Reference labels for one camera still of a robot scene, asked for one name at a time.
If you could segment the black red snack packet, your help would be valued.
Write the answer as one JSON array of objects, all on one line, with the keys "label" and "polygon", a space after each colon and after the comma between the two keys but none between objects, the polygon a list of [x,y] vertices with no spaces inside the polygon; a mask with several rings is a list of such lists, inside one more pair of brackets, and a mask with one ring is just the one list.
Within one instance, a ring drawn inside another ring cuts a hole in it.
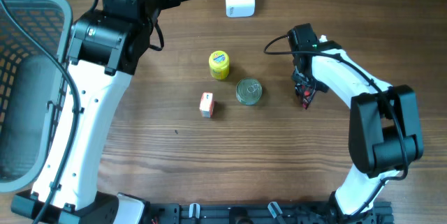
[{"label": "black red snack packet", "polygon": [[313,101],[315,93],[316,93],[315,90],[305,90],[302,93],[301,103],[302,103],[303,108],[305,108],[306,110],[308,109],[311,102]]}]

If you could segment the silver tin can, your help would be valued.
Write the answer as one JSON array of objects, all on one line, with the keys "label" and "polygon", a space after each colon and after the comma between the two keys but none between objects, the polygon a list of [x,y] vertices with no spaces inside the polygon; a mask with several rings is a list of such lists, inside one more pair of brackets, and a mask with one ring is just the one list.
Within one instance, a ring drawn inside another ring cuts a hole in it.
[{"label": "silver tin can", "polygon": [[243,105],[255,105],[261,99],[263,88],[254,78],[244,78],[237,83],[236,98]]}]

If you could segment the yellow cylindrical bottle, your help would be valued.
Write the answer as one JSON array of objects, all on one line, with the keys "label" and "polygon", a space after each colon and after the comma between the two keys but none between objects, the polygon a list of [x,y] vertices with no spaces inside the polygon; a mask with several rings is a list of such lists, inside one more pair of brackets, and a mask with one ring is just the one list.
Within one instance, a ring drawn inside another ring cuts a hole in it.
[{"label": "yellow cylindrical bottle", "polygon": [[216,80],[224,80],[230,72],[230,58],[226,52],[217,50],[209,57],[210,74]]}]

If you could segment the red white small carton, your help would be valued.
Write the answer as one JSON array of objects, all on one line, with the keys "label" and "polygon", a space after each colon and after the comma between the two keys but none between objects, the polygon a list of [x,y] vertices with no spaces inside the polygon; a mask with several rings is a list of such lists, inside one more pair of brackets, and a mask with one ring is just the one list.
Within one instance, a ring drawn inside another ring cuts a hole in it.
[{"label": "red white small carton", "polygon": [[200,105],[200,113],[203,117],[211,118],[214,110],[214,96],[211,92],[204,92],[202,94]]}]

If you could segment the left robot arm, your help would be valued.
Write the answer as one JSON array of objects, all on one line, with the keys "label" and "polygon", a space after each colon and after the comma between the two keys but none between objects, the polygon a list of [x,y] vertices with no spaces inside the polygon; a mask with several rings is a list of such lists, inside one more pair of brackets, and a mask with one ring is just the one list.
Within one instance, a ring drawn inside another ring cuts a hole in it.
[{"label": "left robot arm", "polygon": [[34,223],[155,223],[139,197],[102,193],[98,168],[112,118],[162,10],[188,0],[94,0],[71,27],[60,68],[68,87],[50,152],[14,214]]}]

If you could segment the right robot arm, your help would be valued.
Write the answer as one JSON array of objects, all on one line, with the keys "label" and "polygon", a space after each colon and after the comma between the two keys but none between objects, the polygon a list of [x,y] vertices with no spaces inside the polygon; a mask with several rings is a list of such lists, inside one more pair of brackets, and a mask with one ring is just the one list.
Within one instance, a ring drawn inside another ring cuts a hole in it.
[{"label": "right robot arm", "polygon": [[295,93],[308,108],[319,91],[332,90],[350,109],[349,155],[353,162],[343,184],[331,193],[329,223],[383,220],[374,200],[391,181],[402,181],[423,155],[416,94],[394,87],[352,61],[342,46],[317,36],[311,24],[286,33],[293,55]]}]

